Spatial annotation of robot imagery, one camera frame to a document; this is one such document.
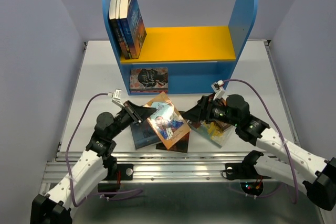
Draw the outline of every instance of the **blue shelf side panel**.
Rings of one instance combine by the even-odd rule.
[[[258,0],[236,0],[229,22],[229,31],[237,58],[236,61],[121,64],[120,47],[109,22],[110,1],[111,0],[102,0],[103,19],[128,95],[149,94],[131,94],[129,89],[131,69],[155,67],[168,67],[168,94],[213,92],[211,88],[212,83],[220,79],[225,80],[231,77],[253,28],[258,8]]]
[[[219,62],[218,65],[224,70],[223,76],[230,78],[235,70],[240,55],[243,52],[246,41],[252,31],[258,11],[258,0],[236,0],[231,18],[229,21],[229,31],[232,44],[236,54],[236,61],[228,68],[224,62]]]

